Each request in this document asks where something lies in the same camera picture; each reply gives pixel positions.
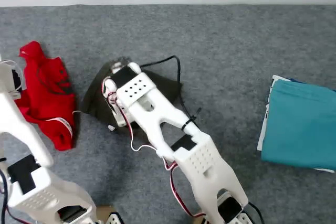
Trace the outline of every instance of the cable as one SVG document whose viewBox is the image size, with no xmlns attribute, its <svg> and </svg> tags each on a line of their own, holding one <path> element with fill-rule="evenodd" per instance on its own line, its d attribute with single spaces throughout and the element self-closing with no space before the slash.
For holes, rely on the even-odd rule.
<svg viewBox="0 0 336 224">
<path fill-rule="evenodd" d="M 168 170 L 168 171 L 170 171 L 171 169 L 173 169 L 174 166 L 176 165 L 176 161 L 172 162 L 171 165 L 168 165 L 167 160 L 164 157 L 162 159 L 163 159 L 163 163 L 164 163 L 164 168 L 166 170 Z"/>
<path fill-rule="evenodd" d="M 198 214 L 195 214 L 193 215 L 189 209 L 187 208 L 187 206 L 185 205 L 185 203 L 183 202 L 183 200 L 181 199 L 181 197 L 179 196 L 176 188 L 175 188 L 175 185 L 174 185 L 174 180 L 173 180 L 173 172 L 174 170 L 178 167 L 179 165 L 178 164 L 175 164 L 173 166 L 173 168 L 171 169 L 170 171 L 170 186 L 171 186 L 171 189 L 172 189 L 172 192 L 173 192 L 173 195 L 175 196 L 177 202 L 180 204 L 180 206 L 182 207 L 182 209 L 185 211 L 185 213 L 191 217 L 194 217 L 194 218 L 197 218 L 197 217 L 200 217 L 200 216 L 205 216 L 205 213 L 201 212 L 201 213 L 198 213 Z"/>
<path fill-rule="evenodd" d="M 254 205 L 254 204 L 252 204 L 251 202 L 249 202 L 248 204 L 250 206 L 252 206 L 255 209 L 255 211 L 258 213 L 260 221 L 261 221 L 261 224 L 265 224 L 264 218 L 262 217 L 263 215 L 261 214 L 261 211 L 259 210 L 259 208 L 257 208 L 257 206 Z"/>
<path fill-rule="evenodd" d="M 141 145 L 139 148 L 137 148 L 137 149 L 135 149 L 134 147 L 133 147 L 133 129 L 132 129 L 132 126 L 131 126 L 131 124 L 130 124 L 130 121 L 128 121 L 128 119 L 127 119 L 127 117 L 126 117 L 126 115 L 125 115 L 125 112 L 120 108 L 120 106 L 116 103 L 116 100 L 115 100 L 115 104 L 117 105 L 117 107 L 118 107 L 118 109 L 119 109 L 119 111 L 120 111 L 120 113 L 122 114 L 122 117 L 124 118 L 124 120 L 125 120 L 125 122 L 126 122 L 126 124 L 127 124 L 127 126 L 128 126 L 128 129 L 130 130 L 130 133 L 131 133 L 131 149 L 134 151 L 134 152 L 138 152 L 139 150 L 141 150 L 142 148 L 144 148 L 144 147 L 148 147 L 148 148 L 151 148 L 151 149 L 153 149 L 153 150 L 155 150 L 156 151 L 156 148 L 155 147 L 153 147 L 152 145 L 149 145 L 149 144 L 143 144 L 143 145 Z"/>
<path fill-rule="evenodd" d="M 145 68 L 145 67 L 149 67 L 149 66 L 153 66 L 153 65 L 157 65 L 157 64 L 160 64 L 160 63 L 163 63 L 163 62 L 166 62 L 168 60 L 171 60 L 171 59 L 176 59 L 177 61 L 177 82 L 179 84 L 181 84 L 181 62 L 180 62 L 180 59 L 176 56 L 176 55 L 173 55 L 173 56 L 170 56 L 166 59 L 163 59 L 163 60 L 159 60 L 159 61 L 155 61 L 155 62 L 151 62 L 151 63 L 147 63 L 147 64 L 143 64 L 143 65 L 140 65 L 141 68 Z M 182 95 L 181 95 L 181 92 L 178 93 L 178 98 L 180 100 L 180 103 L 181 103 L 181 106 L 182 106 L 182 109 L 183 111 L 187 114 L 188 118 L 193 122 L 195 120 L 195 117 L 194 116 L 191 116 L 188 109 L 186 108 L 185 104 L 184 104 L 184 100 L 182 98 Z"/>
<path fill-rule="evenodd" d="M 6 216 L 6 210 L 9 214 L 9 216 L 11 216 L 14 220 L 22 223 L 22 224 L 31 224 L 25 220 L 21 220 L 19 218 L 16 218 L 14 217 L 11 212 L 9 212 L 9 208 L 7 206 L 7 202 L 8 202 L 8 185 L 7 185 L 7 179 L 6 179 L 6 176 L 5 174 L 3 173 L 2 170 L 0 170 L 0 176 L 1 176 L 1 179 L 3 181 L 3 184 L 4 184 L 4 192 L 3 192 L 3 195 L 4 195 L 4 201 L 3 201 L 3 204 L 2 204 L 2 211 L 1 211 L 1 224 L 5 224 L 5 216 Z"/>
<path fill-rule="evenodd" d="M 17 222 L 22 223 L 22 224 L 31 224 L 30 222 L 27 222 L 27 221 L 25 221 L 25 220 L 21 220 L 21 219 L 19 219 L 19 218 L 14 217 L 14 216 L 11 214 L 11 212 L 9 211 L 9 208 L 8 208 L 8 207 L 6 207 L 6 210 L 7 210 L 7 213 L 9 214 L 9 216 L 11 216 L 12 219 L 16 220 Z"/>
<path fill-rule="evenodd" d="M 8 201 L 8 187 L 7 187 L 7 179 L 5 174 L 2 170 L 0 170 L 0 176 L 2 178 L 2 182 L 4 184 L 4 201 L 2 204 L 2 211 L 1 211 L 1 224 L 5 224 L 5 216 L 6 216 L 6 207 Z"/>
<path fill-rule="evenodd" d="M 24 75 L 23 75 L 22 68 L 19 67 L 19 65 L 15 61 L 13 61 L 13 60 L 3 60 L 3 61 L 0 61 L 0 64 L 2 64 L 2 63 L 13 63 L 14 66 L 19 70 L 20 85 L 15 90 L 12 90 L 10 92 L 18 91 L 20 88 L 22 88 L 22 83 L 24 82 Z"/>
</svg>

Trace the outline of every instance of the black cloth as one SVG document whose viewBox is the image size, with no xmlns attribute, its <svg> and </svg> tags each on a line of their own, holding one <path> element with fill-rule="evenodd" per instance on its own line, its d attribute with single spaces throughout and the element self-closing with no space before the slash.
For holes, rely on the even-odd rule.
<svg viewBox="0 0 336 224">
<path fill-rule="evenodd" d="M 107 62 L 99 70 L 81 102 L 80 111 L 96 117 L 100 122 L 106 125 L 112 125 L 118 128 L 118 124 L 101 93 L 101 83 L 103 79 L 113 74 L 111 71 L 113 63 L 115 62 Z M 182 84 L 162 77 L 152 71 L 143 70 L 143 72 L 148 75 L 156 87 L 171 103 L 176 100 L 181 91 Z"/>
</svg>

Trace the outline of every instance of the red wire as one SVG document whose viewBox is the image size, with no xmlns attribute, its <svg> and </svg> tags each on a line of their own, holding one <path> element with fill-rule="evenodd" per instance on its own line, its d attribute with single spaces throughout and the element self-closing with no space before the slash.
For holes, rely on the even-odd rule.
<svg viewBox="0 0 336 224">
<path fill-rule="evenodd" d="M 21 219 L 19 219 L 19 218 L 14 217 L 14 216 L 10 213 L 8 207 L 6 207 L 6 210 L 7 210 L 8 214 L 9 214 L 9 216 L 11 216 L 11 217 L 12 217 L 14 220 L 16 220 L 17 222 L 20 222 L 20 223 L 22 223 L 22 224 L 31 224 L 30 222 L 27 222 L 27 221 L 25 221 L 25 220 L 21 220 Z"/>
<path fill-rule="evenodd" d="M 194 218 L 197 218 L 197 217 L 200 217 L 200 216 L 204 216 L 206 215 L 205 213 L 201 212 L 201 213 L 198 213 L 198 214 L 195 214 L 193 215 L 189 209 L 187 208 L 187 206 L 185 205 L 185 203 L 183 202 L 183 200 L 181 199 L 181 197 L 179 196 L 176 188 L 175 188 L 175 185 L 174 185 L 174 180 L 173 180 L 173 172 L 174 170 L 178 167 L 179 165 L 178 164 L 175 164 L 174 167 L 171 169 L 170 171 L 170 185 L 171 185 L 171 188 L 172 188 L 172 191 L 173 191 L 173 194 L 177 200 L 177 202 L 181 205 L 182 209 L 191 217 L 194 217 Z"/>
</svg>

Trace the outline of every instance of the white plastic bracket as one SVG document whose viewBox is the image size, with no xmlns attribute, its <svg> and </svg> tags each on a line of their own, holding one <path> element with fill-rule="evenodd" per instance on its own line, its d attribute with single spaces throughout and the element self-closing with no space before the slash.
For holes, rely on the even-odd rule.
<svg viewBox="0 0 336 224">
<path fill-rule="evenodd" d="M 23 194 L 18 182 L 12 184 L 8 206 L 29 214 L 33 219 L 47 224 L 60 224 L 57 211 L 66 206 L 81 206 L 86 212 L 73 223 L 99 223 L 96 206 L 90 195 L 77 184 L 64 181 L 45 167 L 31 173 L 35 188 Z"/>
<path fill-rule="evenodd" d="M 222 224 L 217 210 L 217 194 L 225 189 L 241 204 L 242 209 L 248 199 L 233 169 L 222 159 L 211 137 L 200 132 L 192 137 L 197 143 L 190 151 L 180 147 L 174 157 L 189 180 L 195 199 L 207 220 Z"/>
</svg>

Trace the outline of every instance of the black wire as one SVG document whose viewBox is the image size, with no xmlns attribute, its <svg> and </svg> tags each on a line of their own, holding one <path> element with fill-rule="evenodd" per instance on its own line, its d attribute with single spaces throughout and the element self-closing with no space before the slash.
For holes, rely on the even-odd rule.
<svg viewBox="0 0 336 224">
<path fill-rule="evenodd" d="M 4 184 L 4 201 L 2 204 L 2 211 L 1 211 L 1 224 L 5 224 L 5 216 L 6 216 L 6 207 L 8 201 L 8 187 L 7 187 L 7 179 L 5 174 L 0 170 L 0 176 L 2 178 Z"/>
<path fill-rule="evenodd" d="M 166 59 L 163 59 L 163 60 L 159 60 L 159 61 L 143 64 L 143 65 L 140 65 L 140 67 L 144 68 L 144 67 L 149 67 L 149 66 L 157 65 L 157 64 L 166 62 L 168 60 L 171 60 L 171 59 L 176 59 L 176 61 L 177 61 L 177 82 L 179 83 L 179 85 L 181 85 L 181 62 L 180 62 L 180 59 L 176 55 L 170 56 L 170 57 L 168 57 Z M 181 92 L 179 92 L 178 94 L 179 94 L 178 98 L 180 100 L 180 103 L 181 103 L 183 111 L 187 114 L 188 118 L 191 119 L 191 121 L 193 123 L 195 123 L 194 122 L 194 117 L 190 115 L 188 109 L 186 108 L 186 106 L 184 104 L 184 100 L 182 98 Z"/>
<path fill-rule="evenodd" d="M 260 217 L 260 221 L 262 224 L 265 224 L 264 218 L 262 217 L 263 215 L 261 214 L 261 211 L 259 210 L 259 208 L 257 208 L 256 205 L 252 204 L 251 202 L 248 203 L 250 206 L 252 206 L 255 211 L 258 213 L 259 217 Z"/>
</svg>

